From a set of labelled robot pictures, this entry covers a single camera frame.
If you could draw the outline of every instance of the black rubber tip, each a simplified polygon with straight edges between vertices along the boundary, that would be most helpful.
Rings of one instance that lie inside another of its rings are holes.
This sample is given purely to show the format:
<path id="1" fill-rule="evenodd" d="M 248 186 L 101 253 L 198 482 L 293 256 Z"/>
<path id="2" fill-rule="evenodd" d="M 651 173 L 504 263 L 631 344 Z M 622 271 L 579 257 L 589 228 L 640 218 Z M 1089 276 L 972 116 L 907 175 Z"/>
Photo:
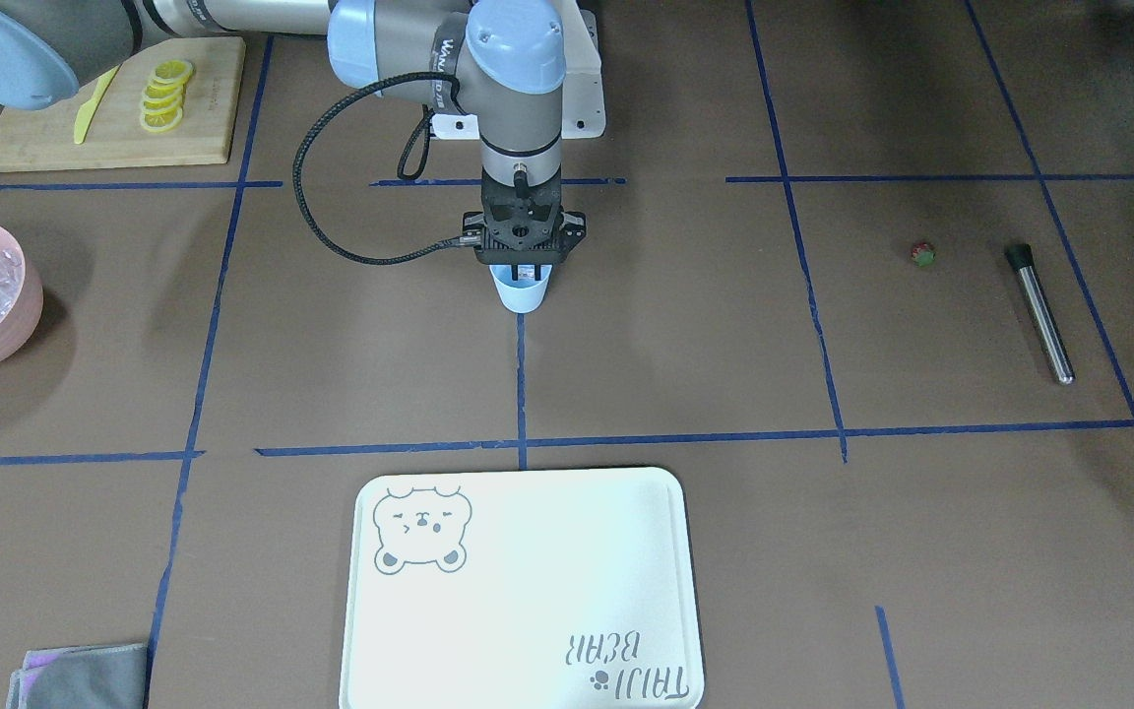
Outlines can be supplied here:
<path id="1" fill-rule="evenodd" d="M 1026 243 L 1014 243 L 1013 246 L 1005 248 L 1004 256 L 1009 260 L 1009 265 L 1013 265 L 1014 271 L 1035 265 L 1035 260 L 1031 258 L 1031 246 Z"/>

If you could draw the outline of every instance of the wooden cutting board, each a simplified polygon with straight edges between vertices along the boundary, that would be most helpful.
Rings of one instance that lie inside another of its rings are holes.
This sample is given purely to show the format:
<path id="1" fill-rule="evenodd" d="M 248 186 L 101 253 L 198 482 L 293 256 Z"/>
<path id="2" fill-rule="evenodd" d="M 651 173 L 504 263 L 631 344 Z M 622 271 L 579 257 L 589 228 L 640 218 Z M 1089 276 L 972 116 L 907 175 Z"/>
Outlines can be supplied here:
<path id="1" fill-rule="evenodd" d="M 73 144 L 73 118 L 94 93 L 94 82 L 41 111 L 5 108 L 0 113 L 0 174 L 226 162 L 243 77 L 243 37 L 170 40 L 135 54 L 117 71 L 85 143 Z M 188 59 L 195 75 L 186 85 L 183 121 L 172 130 L 147 133 L 138 125 L 138 103 L 152 68 L 167 59 Z"/>

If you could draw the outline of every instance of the black cable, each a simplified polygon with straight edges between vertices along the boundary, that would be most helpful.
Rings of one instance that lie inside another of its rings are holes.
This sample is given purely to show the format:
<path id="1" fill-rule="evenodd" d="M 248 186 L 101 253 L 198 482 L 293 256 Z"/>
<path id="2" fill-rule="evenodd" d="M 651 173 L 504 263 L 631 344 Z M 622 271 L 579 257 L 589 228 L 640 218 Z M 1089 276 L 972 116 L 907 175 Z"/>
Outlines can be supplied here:
<path id="1" fill-rule="evenodd" d="M 418 125 L 415 125 L 414 133 L 409 134 L 409 140 L 406 141 L 406 149 L 400 152 L 400 160 L 397 161 L 397 179 L 405 179 L 413 182 L 415 179 L 422 178 L 423 170 L 428 169 L 428 153 L 431 152 L 431 118 L 435 116 L 437 112 L 432 111 L 431 108 L 422 108 L 422 120 Z M 413 174 L 406 172 L 406 161 L 409 159 L 411 150 L 414 150 L 414 143 L 418 143 L 418 138 L 426 136 L 422 141 L 422 155 L 418 157 L 418 167 L 415 168 Z"/>
<path id="2" fill-rule="evenodd" d="M 314 233 L 314 236 L 318 237 L 319 242 L 323 243 L 323 245 L 327 246 L 327 248 L 330 248 L 332 252 L 335 252 L 335 254 L 346 258 L 349 261 L 358 262 L 358 264 L 366 264 L 366 265 L 404 264 L 406 261 L 414 261 L 415 259 L 422 259 L 423 256 L 431 254 L 431 252 L 433 251 L 440 251 L 441 248 L 450 248 L 459 246 L 459 238 L 454 237 L 454 238 L 446 238 L 443 239 L 443 242 L 432 243 L 431 246 L 426 246 L 420 248 L 418 251 L 409 252 L 409 254 L 395 256 L 391 259 L 372 259 L 369 256 L 361 256 L 358 254 L 353 254 L 352 251 L 344 248 L 342 246 L 339 246 L 337 243 L 332 242 L 332 239 L 328 238 L 325 234 L 323 234 L 323 229 L 319 227 L 318 221 L 314 220 L 314 214 L 312 214 L 312 211 L 310 210 L 310 202 L 305 201 L 305 188 L 303 188 L 302 185 L 302 172 L 303 172 L 303 164 L 305 164 L 305 155 L 310 153 L 310 147 L 312 146 L 312 144 L 314 144 L 314 140 L 316 140 L 318 135 L 321 134 L 321 130 L 323 130 L 324 127 L 327 127 L 327 124 L 331 123 L 333 117 L 338 116 L 341 111 L 344 111 L 344 108 L 352 107 L 353 103 L 358 102 L 361 99 L 365 99 L 366 95 L 379 93 L 379 91 L 391 88 L 392 86 L 409 84 L 409 82 L 414 81 L 447 81 L 449 82 L 449 85 L 451 87 L 450 94 L 452 95 L 454 102 L 455 103 L 458 102 L 458 90 L 459 90 L 458 78 L 454 77 L 452 75 L 446 75 L 446 73 L 441 71 L 411 71 L 407 73 L 406 75 L 389 77 L 386 79 L 374 82 L 374 84 L 362 86 L 362 88 L 358 88 L 354 91 L 354 93 L 346 95 L 346 98 L 338 100 L 337 102 L 335 102 L 333 107 L 327 109 L 327 112 L 324 112 L 321 117 L 318 118 L 318 123 L 314 124 L 314 127 L 311 127 L 310 133 L 306 133 L 305 138 L 301 141 L 301 149 L 296 150 L 296 159 L 293 160 L 291 162 L 291 187 L 296 193 L 296 205 L 301 206 L 301 214 L 305 217 L 305 223 L 310 225 L 310 229 L 312 230 L 312 233 Z"/>

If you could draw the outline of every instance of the gray cloth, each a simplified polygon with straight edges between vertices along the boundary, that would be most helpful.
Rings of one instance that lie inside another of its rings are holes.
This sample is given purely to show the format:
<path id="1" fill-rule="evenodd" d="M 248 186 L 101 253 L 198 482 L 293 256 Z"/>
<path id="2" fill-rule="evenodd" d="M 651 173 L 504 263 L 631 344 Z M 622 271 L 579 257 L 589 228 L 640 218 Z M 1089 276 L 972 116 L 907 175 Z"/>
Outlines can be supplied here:
<path id="1" fill-rule="evenodd" d="M 145 673 L 145 643 L 32 650 L 6 709 L 143 709 Z"/>

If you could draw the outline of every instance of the blue tape line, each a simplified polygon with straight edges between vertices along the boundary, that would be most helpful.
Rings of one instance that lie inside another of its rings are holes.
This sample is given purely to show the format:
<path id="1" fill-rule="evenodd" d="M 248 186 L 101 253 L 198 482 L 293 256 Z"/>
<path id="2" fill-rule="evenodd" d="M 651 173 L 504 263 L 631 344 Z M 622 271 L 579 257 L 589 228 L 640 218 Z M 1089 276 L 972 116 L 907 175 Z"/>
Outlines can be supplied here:
<path id="1" fill-rule="evenodd" d="M 980 176 L 789 176 L 794 183 L 887 183 L 887 182 L 1134 182 L 1132 174 L 1115 175 L 980 175 Z M 728 176 L 726 183 L 782 182 L 781 176 Z"/>
<path id="2" fill-rule="evenodd" d="M 847 438 L 886 438 L 912 436 L 996 434 L 997 432 L 1039 432 L 1061 430 L 1131 429 L 1131 419 L 1088 422 L 964 423 L 945 427 L 894 427 L 844 429 Z M 256 448 L 266 458 L 297 455 L 353 455 L 370 453 L 432 453 L 438 450 L 476 450 L 503 448 L 572 448 L 581 445 L 659 445 L 659 444 L 733 444 L 734 441 L 810 440 L 838 438 L 836 429 L 687 432 L 687 434 L 594 436 L 564 438 L 517 438 L 510 440 L 452 440 L 433 444 L 364 444 L 319 445 L 318 447 Z"/>
<path id="3" fill-rule="evenodd" d="M 270 58 L 273 56 L 273 36 L 265 41 L 265 54 L 261 58 L 261 76 L 257 77 L 256 95 L 252 101 L 252 118 L 248 121 L 248 135 L 243 145 L 243 164 L 239 167 L 239 182 L 235 187 L 235 202 L 230 205 L 230 221 L 226 229 L 226 248 L 221 252 L 221 267 L 217 275 L 217 292 L 212 296 L 212 314 L 208 319 L 208 337 L 204 340 L 204 358 L 198 368 L 198 381 L 195 385 L 195 407 L 192 413 L 191 427 L 186 431 L 186 450 L 195 449 L 195 440 L 198 439 L 198 422 L 204 410 L 204 395 L 208 390 L 208 372 L 213 363 L 213 347 L 217 343 L 217 326 L 221 313 L 221 293 L 226 288 L 226 275 L 230 265 L 230 252 L 235 247 L 235 231 L 238 229 L 239 212 L 243 210 L 243 184 L 247 180 L 248 164 L 252 162 L 252 145 L 256 140 L 257 119 L 261 116 L 261 102 L 265 98 L 265 81 L 270 75 Z M 156 589 L 156 607 L 152 616 L 152 633 L 147 638 L 147 690 L 152 687 L 152 669 L 156 645 L 160 642 L 160 627 L 166 615 L 166 605 L 169 600 L 169 582 L 172 579 L 172 565 L 175 565 L 177 552 L 177 539 L 181 533 L 183 500 L 186 496 L 186 488 L 191 483 L 191 458 L 181 463 L 181 471 L 177 475 L 177 493 L 175 497 L 175 509 L 172 510 L 172 522 L 169 531 L 169 560 L 166 562 L 166 571 L 160 575 L 160 585 Z"/>
<path id="4" fill-rule="evenodd" d="M 562 184 L 627 184 L 625 178 L 564 178 Z M 476 187 L 481 180 L 473 178 L 456 179 L 381 179 L 370 184 L 370 187 Z"/>
<path id="5" fill-rule="evenodd" d="M 687 434 L 595 436 L 576 438 L 530 438 L 527 448 L 572 448 L 577 445 L 730 444 L 739 440 L 806 440 L 839 438 L 836 429 L 748 432 L 687 432 Z"/>
<path id="6" fill-rule="evenodd" d="M 67 466 L 77 463 L 127 463 L 132 461 L 188 461 L 202 450 L 156 450 L 152 453 L 76 453 L 64 455 L 0 455 L 0 466 Z"/>
<path id="7" fill-rule="evenodd" d="M 1083 175 L 1043 175 L 1043 179 L 1050 182 L 1134 182 L 1132 174 L 1083 174 Z"/>
<path id="8" fill-rule="evenodd" d="M 873 429 L 847 429 L 850 438 L 877 438 L 900 436 L 957 436 L 978 434 L 978 432 L 1027 432 L 1057 430 L 1103 430 L 1131 429 L 1134 421 L 1117 419 L 1105 422 L 1025 422 L 1025 423 L 967 423 L 950 427 L 894 427 Z"/>
<path id="9" fill-rule="evenodd" d="M 829 394 L 829 407 L 833 412 L 833 427 L 838 430 L 838 446 L 841 449 L 843 463 L 847 463 L 847 436 L 843 432 L 843 413 L 838 405 L 838 390 L 833 386 L 833 372 L 829 363 L 829 348 L 824 345 L 824 328 L 820 326 L 820 310 L 816 309 L 816 292 L 811 282 L 811 269 L 807 265 L 807 251 L 802 242 L 799 228 L 799 211 L 795 208 L 795 193 L 790 184 L 790 170 L 787 169 L 787 152 L 781 144 L 781 129 L 778 126 L 778 111 L 772 105 L 772 91 L 769 88 L 769 70 L 764 67 L 764 50 L 760 47 L 760 28 L 755 24 L 755 8 L 746 0 L 746 19 L 751 25 L 751 43 L 755 47 L 755 64 L 760 69 L 760 84 L 764 87 L 764 104 L 769 109 L 769 127 L 772 130 L 772 144 L 778 152 L 778 166 L 781 168 L 781 183 L 787 194 L 787 209 L 790 212 L 790 226 L 795 235 L 795 247 L 799 251 L 799 268 L 804 273 L 807 288 L 807 310 L 811 311 L 811 323 L 816 329 L 816 341 L 820 346 L 820 361 L 824 368 L 824 390 Z"/>
<path id="10" fill-rule="evenodd" d="M 172 520 L 169 529 L 169 559 L 166 562 L 166 571 L 160 575 L 160 584 L 156 586 L 156 606 L 152 611 L 152 628 L 147 633 L 147 672 L 145 672 L 145 686 L 152 691 L 152 669 L 156 660 L 156 647 L 160 645 L 160 627 L 166 619 L 166 601 L 169 600 L 169 582 L 172 579 L 172 563 L 177 554 L 177 538 L 181 532 L 183 498 L 186 496 L 186 488 L 191 483 L 191 459 L 181 463 L 181 472 L 177 475 L 177 492 L 175 493 L 175 508 L 172 508 Z"/>
<path id="11" fill-rule="evenodd" d="M 1084 270 L 1078 265 L 1078 259 L 1075 255 L 1075 248 L 1070 245 L 1070 238 L 1066 234 L 1066 226 L 1061 221 L 1061 216 L 1057 213 L 1057 204 L 1053 202 L 1052 193 L 1048 189 L 1048 180 L 1044 179 L 1043 171 L 1040 170 L 1040 161 L 1035 158 L 1034 150 L 1031 147 L 1031 140 L 1026 137 L 1026 129 L 1022 126 L 1022 117 L 1018 116 L 1018 110 L 1013 104 L 1013 98 L 1009 95 L 1008 86 L 1004 84 L 1004 75 L 1000 73 L 1000 67 L 996 64 L 996 56 L 991 53 L 991 47 L 989 41 L 987 41 L 987 33 L 982 31 L 982 25 L 978 22 L 978 14 L 974 11 L 973 0 L 965 0 L 965 11 L 968 12 L 968 18 L 973 23 L 974 32 L 978 34 L 978 41 L 982 45 L 982 53 L 987 56 L 987 62 L 991 67 L 991 73 L 996 76 L 996 86 L 999 86 L 1000 95 L 1004 98 L 1004 104 L 1009 110 L 1009 116 L 1013 118 L 1013 126 L 1016 127 L 1018 132 L 1018 138 L 1022 141 L 1022 149 L 1026 150 L 1026 158 L 1031 161 L 1031 169 L 1034 171 L 1036 178 L 1040 182 L 1040 191 L 1043 193 L 1044 205 L 1048 205 L 1048 214 L 1052 217 L 1052 223 L 1057 228 L 1057 236 L 1061 238 L 1063 248 L 1066 251 L 1066 259 L 1070 261 L 1070 269 L 1075 273 L 1075 280 L 1078 282 L 1080 292 L 1084 295 L 1085 305 L 1093 315 L 1093 322 L 1097 324 L 1097 332 L 1100 335 L 1101 345 L 1106 347 L 1106 355 L 1110 360 L 1110 364 L 1115 368 L 1115 377 L 1119 387 L 1123 390 L 1123 399 L 1126 399 L 1126 406 L 1131 412 L 1131 420 L 1134 422 L 1134 396 L 1131 396 L 1131 387 L 1126 382 L 1126 375 L 1123 373 L 1123 368 L 1117 361 L 1117 355 L 1115 354 L 1115 345 L 1110 341 L 1110 336 L 1106 329 L 1106 323 L 1101 320 L 1100 311 L 1097 309 L 1097 302 L 1093 299 L 1093 292 L 1088 286 L 1088 280 L 1084 278 Z"/>
<path id="12" fill-rule="evenodd" d="M 518 369 L 516 373 L 516 400 L 518 407 L 518 470 L 527 470 L 527 413 L 526 413 L 526 373 L 524 373 L 524 363 L 526 363 L 526 337 L 524 337 L 524 319 L 523 313 L 518 313 L 514 318 L 514 329 L 517 332 L 517 345 L 516 352 L 518 357 Z"/>
<path id="13" fill-rule="evenodd" d="M 847 183 L 847 182 L 1034 182 L 1034 176 L 789 176 L 793 183 Z M 782 182 L 781 176 L 728 176 L 727 183 Z"/>
<path id="14" fill-rule="evenodd" d="M 891 694 L 895 695 L 895 708 L 904 709 L 904 687 L 899 685 L 899 666 L 895 662 L 895 647 L 891 645 L 891 627 L 886 622 L 886 610 L 874 606 L 878 615 L 878 632 L 882 633 L 882 651 L 886 652 L 887 673 L 891 674 Z"/>
<path id="15" fill-rule="evenodd" d="M 35 192 L 85 192 L 98 189 L 244 189 L 279 188 L 282 180 L 262 179 L 253 182 L 99 182 L 99 183 L 19 183 L 0 184 L 0 192 L 28 189 Z"/>
<path id="16" fill-rule="evenodd" d="M 379 453 L 437 453 L 441 450 L 500 450 L 518 448 L 519 440 L 447 440 L 435 444 L 312 445 L 298 448 L 253 448 L 266 458 L 298 455 L 364 455 Z"/>

